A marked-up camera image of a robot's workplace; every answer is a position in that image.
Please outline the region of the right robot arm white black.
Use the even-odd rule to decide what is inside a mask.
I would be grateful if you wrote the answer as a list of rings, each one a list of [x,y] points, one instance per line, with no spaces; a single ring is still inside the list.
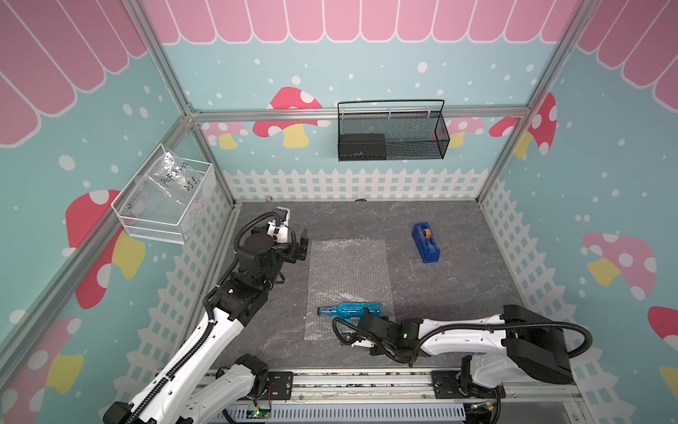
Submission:
[[[518,305],[501,314],[454,322],[408,319],[394,323],[363,306],[345,320],[332,319],[341,344],[360,346],[409,367],[421,356],[461,353],[457,382],[464,395],[471,389],[497,389],[522,376],[550,384],[572,384],[570,362],[593,345],[586,328],[552,321]]]

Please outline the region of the clear bubble wrap sheet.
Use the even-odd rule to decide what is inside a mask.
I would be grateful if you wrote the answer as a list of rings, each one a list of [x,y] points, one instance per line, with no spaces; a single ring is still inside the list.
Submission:
[[[319,316],[320,307],[380,303],[385,316],[395,316],[384,240],[314,241],[309,254],[304,339],[321,341],[335,337],[332,319]]]

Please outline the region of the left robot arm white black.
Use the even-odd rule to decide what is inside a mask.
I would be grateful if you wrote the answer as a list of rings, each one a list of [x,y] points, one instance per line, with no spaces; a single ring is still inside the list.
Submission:
[[[185,344],[130,401],[116,401],[105,423],[208,423],[240,399],[268,395],[268,365],[245,354],[213,383],[198,387],[222,351],[244,330],[284,282],[286,263],[305,260],[308,237],[289,228],[291,212],[277,207],[234,237],[234,260],[203,298],[203,318]]]

